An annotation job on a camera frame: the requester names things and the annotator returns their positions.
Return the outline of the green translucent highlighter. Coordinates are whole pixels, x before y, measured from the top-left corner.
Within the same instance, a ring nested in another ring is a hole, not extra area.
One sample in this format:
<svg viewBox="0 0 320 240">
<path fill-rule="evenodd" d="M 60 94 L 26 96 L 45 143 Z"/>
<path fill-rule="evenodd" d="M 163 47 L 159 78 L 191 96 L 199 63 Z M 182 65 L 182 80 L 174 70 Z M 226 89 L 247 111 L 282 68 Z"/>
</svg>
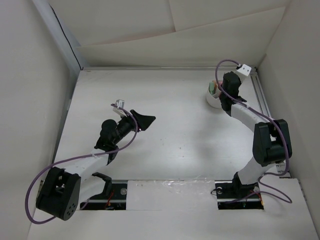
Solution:
<svg viewBox="0 0 320 240">
<path fill-rule="evenodd" d="M 217 84 L 214 84 L 212 81 L 209 83 L 208 87 L 209 93 L 213 96 L 217 91 Z"/>
</svg>

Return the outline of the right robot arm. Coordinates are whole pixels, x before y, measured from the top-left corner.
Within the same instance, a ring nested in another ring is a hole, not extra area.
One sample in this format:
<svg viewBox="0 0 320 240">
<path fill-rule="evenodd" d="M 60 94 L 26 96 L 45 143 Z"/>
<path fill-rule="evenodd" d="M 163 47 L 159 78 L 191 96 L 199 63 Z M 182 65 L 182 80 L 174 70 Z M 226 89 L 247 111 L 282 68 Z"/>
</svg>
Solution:
<svg viewBox="0 0 320 240">
<path fill-rule="evenodd" d="M 252 158 L 244 168 L 234 174 L 231 191 L 239 200 L 249 198 L 264 176 L 274 176 L 269 170 L 276 164 L 288 162 L 292 145 L 288 123 L 272 119 L 252 107 L 239 95 L 242 84 L 237 72 L 227 72 L 219 86 L 222 109 L 240 121 L 253 133 Z"/>
</svg>

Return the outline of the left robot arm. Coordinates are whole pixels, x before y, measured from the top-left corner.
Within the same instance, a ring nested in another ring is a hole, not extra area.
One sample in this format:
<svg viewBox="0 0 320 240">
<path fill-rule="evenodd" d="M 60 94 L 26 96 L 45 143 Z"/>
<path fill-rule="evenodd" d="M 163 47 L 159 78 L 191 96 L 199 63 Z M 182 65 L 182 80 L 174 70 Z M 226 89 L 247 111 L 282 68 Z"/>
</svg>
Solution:
<svg viewBox="0 0 320 240">
<path fill-rule="evenodd" d="M 38 194 L 37 209 L 63 221 L 69 220 L 79 205 L 98 195 L 107 198 L 112 192 L 111 177 L 100 173 L 110 164 L 121 148 L 118 143 L 130 132 L 137 134 L 147 130 L 155 116 L 142 115 L 135 110 L 119 109 L 120 120 L 105 120 L 101 125 L 95 151 L 86 156 L 64 160 L 66 166 L 55 162 L 47 169 L 47 175 Z"/>
</svg>

